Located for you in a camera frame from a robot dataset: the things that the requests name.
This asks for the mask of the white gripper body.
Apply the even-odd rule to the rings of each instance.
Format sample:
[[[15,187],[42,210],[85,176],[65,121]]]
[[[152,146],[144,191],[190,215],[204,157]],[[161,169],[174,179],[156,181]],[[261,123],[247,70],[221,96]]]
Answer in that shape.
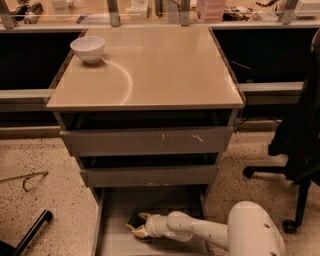
[[[166,236],[169,232],[167,225],[168,218],[159,214],[150,215],[145,223],[145,229],[151,237]]]

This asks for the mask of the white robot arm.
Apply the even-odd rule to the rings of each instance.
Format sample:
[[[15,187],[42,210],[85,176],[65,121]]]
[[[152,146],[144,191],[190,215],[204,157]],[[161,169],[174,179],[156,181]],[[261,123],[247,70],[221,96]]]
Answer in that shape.
[[[285,256],[284,240],[269,214],[251,201],[235,204],[226,224],[197,219],[181,211],[168,215],[133,214],[126,227],[139,239],[167,237],[188,242],[201,238],[229,256]]]

